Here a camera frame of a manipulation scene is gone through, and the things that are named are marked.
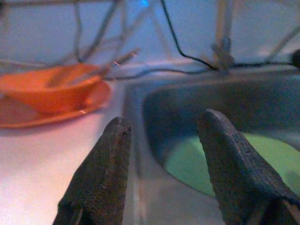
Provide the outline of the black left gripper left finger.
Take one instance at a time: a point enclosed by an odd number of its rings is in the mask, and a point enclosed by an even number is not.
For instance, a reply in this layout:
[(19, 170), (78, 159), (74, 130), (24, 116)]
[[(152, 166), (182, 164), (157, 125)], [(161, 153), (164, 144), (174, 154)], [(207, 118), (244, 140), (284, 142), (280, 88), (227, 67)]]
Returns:
[(113, 118), (75, 171), (54, 225), (120, 225), (126, 201), (131, 126)]

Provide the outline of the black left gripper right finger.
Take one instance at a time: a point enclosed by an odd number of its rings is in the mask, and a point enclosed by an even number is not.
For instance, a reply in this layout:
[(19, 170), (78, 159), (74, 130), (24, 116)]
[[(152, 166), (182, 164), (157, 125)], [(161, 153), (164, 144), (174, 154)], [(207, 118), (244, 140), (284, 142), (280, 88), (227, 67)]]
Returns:
[(197, 134), (225, 224), (299, 224), (299, 197), (223, 113), (203, 111)]

